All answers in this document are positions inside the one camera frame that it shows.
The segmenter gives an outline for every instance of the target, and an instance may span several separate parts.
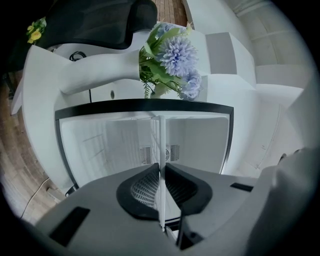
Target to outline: blue hydrangea flower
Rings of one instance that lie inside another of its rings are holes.
[[[172,24],[172,23],[166,23],[166,22],[163,22],[161,23],[161,25],[159,25],[159,29],[156,33],[156,36],[158,38],[162,37],[166,32],[168,32],[169,30],[171,29],[174,29],[174,28],[180,28],[180,33],[183,33],[186,28],[185,27],[180,27],[176,24]]]
[[[156,60],[171,76],[183,77],[193,70],[197,63],[197,50],[184,36],[174,36],[159,47]]]
[[[201,76],[196,69],[192,69],[182,79],[187,84],[181,86],[181,93],[179,96],[183,100],[193,101],[198,97],[199,92],[201,91]]]

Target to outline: wooden floor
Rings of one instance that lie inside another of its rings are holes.
[[[158,21],[187,25],[187,16],[181,0],[153,0],[158,9]],[[19,75],[11,77],[18,84]],[[0,173],[4,194],[12,211],[20,217],[41,183],[48,178],[29,143],[22,110],[11,116],[9,89],[0,84]],[[56,202],[47,189],[56,189],[49,180],[30,202],[23,219],[34,224]]]

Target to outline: white cord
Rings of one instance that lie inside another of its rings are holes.
[[[38,193],[38,191],[42,188],[42,186],[49,180],[49,178],[47,178],[44,182],[42,182],[42,184],[40,185],[40,187],[37,189],[37,191],[33,194],[33,196],[30,198],[30,200],[28,201],[28,203],[26,204],[26,207],[24,208],[24,211],[20,217],[20,219],[22,219],[22,217],[25,214],[26,209],[28,208],[28,205],[30,204],[30,202],[32,201],[32,199],[36,196],[36,194]]]

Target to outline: yellow flower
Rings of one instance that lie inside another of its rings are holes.
[[[33,41],[38,40],[41,37],[41,33],[39,32],[39,28],[31,34],[31,39]]]

